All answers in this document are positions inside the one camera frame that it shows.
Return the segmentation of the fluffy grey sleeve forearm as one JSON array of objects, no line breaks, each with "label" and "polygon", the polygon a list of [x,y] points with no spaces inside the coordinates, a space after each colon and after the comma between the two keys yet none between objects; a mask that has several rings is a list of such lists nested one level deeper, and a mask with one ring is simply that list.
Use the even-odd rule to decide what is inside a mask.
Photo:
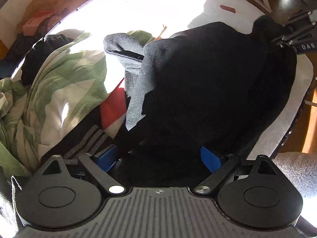
[{"label": "fluffy grey sleeve forearm", "polygon": [[279,153],[273,162],[304,199],[316,202],[316,154]]}]

